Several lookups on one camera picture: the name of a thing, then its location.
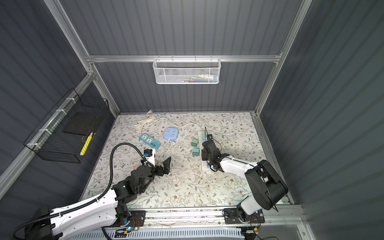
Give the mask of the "long white power strip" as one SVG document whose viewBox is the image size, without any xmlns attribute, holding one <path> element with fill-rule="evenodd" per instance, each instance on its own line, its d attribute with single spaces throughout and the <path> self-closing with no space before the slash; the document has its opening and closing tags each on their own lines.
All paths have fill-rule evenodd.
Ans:
<svg viewBox="0 0 384 240">
<path fill-rule="evenodd" d="M 205 131 L 198 131 L 198 141 L 199 141 L 198 147 L 200 149 L 201 169 L 202 169 L 203 174 L 208 174 L 208 173 L 211 173 L 212 170 L 210 169 L 210 166 L 209 166 L 207 158 L 206 158 L 206 151 L 205 151 L 205 148 L 203 146 L 204 142 L 202 139 L 202 133 L 206 134 Z"/>
</svg>

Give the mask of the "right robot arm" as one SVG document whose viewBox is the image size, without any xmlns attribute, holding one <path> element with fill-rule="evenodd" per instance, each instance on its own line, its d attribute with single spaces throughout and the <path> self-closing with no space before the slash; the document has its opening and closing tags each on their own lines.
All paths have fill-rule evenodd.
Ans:
<svg viewBox="0 0 384 240">
<path fill-rule="evenodd" d="M 202 143 L 202 160 L 206 161 L 213 172 L 229 173 L 247 181 L 251 195 L 237 205 L 237 215 L 245 220 L 259 210 L 275 207 L 289 188 L 270 162 L 248 162 L 221 153 L 214 140 Z"/>
</svg>

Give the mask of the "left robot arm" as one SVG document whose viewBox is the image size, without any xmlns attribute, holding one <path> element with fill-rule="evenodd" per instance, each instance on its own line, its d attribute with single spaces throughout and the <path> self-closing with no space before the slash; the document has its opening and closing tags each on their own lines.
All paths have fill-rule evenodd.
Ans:
<svg viewBox="0 0 384 240">
<path fill-rule="evenodd" d="M 143 221 L 133 217 L 127 204 L 144 193 L 156 176 L 170 172 L 171 158 L 152 169 L 141 165 L 123 181 L 112 186 L 105 195 L 97 195 L 76 204 L 46 209 L 50 219 L 25 228 L 27 240 L 66 240 L 102 227 L 133 227 Z"/>
</svg>

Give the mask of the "teal plug adapter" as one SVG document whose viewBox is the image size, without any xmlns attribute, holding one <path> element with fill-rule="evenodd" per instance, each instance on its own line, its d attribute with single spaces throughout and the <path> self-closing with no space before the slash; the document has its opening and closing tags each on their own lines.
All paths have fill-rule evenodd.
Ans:
<svg viewBox="0 0 384 240">
<path fill-rule="evenodd" d="M 192 151 L 193 156 L 199 156 L 200 155 L 200 149 L 199 148 L 194 148 Z"/>
</svg>

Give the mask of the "teal small power strip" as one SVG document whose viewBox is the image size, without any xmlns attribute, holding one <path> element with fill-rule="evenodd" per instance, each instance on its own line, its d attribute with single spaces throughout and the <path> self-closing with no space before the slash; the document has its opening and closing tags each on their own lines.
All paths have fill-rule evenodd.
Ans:
<svg viewBox="0 0 384 240">
<path fill-rule="evenodd" d="M 153 139 L 147 134 L 142 134 L 139 139 L 145 144 L 147 144 L 150 148 L 153 148 L 155 150 L 158 150 L 161 146 L 161 144 L 157 140 Z"/>
</svg>

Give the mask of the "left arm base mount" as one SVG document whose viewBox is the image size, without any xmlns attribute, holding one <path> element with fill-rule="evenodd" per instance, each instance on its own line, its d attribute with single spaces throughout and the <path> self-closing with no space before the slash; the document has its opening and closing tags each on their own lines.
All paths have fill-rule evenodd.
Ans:
<svg viewBox="0 0 384 240">
<path fill-rule="evenodd" d="M 146 211 L 130 211 L 127 216 L 119 217 L 115 223 L 107 226 L 107 228 L 143 227 L 146 213 Z"/>
</svg>

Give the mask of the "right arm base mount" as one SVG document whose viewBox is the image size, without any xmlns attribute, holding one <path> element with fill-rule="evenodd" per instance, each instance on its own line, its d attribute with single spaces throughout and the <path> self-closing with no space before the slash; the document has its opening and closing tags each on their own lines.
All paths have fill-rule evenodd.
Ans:
<svg viewBox="0 0 384 240">
<path fill-rule="evenodd" d="M 265 223 L 264 213 L 258 210 L 252 214 L 247 214 L 240 208 L 225 208 L 222 210 L 225 223 L 227 225 L 235 224 L 256 224 L 260 225 Z"/>
</svg>

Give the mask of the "blue square power socket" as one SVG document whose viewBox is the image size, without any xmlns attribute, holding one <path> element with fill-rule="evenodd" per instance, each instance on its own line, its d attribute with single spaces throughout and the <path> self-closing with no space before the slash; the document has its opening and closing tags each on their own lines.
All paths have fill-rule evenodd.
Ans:
<svg viewBox="0 0 384 240">
<path fill-rule="evenodd" d="M 175 142 L 178 138 L 179 130 L 177 128 L 166 128 L 163 137 L 166 141 Z"/>
</svg>

